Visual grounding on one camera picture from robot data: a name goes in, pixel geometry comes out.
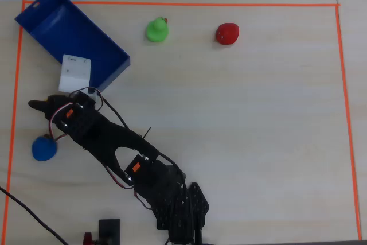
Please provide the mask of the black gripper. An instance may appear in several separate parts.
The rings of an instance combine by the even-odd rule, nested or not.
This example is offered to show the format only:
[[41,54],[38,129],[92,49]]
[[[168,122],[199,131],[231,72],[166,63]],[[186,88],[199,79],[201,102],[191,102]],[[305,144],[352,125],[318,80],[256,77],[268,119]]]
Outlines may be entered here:
[[47,100],[30,100],[28,106],[46,114],[49,121],[47,137],[55,142],[66,135],[79,144],[101,137],[96,100],[82,91],[68,96],[51,95]]

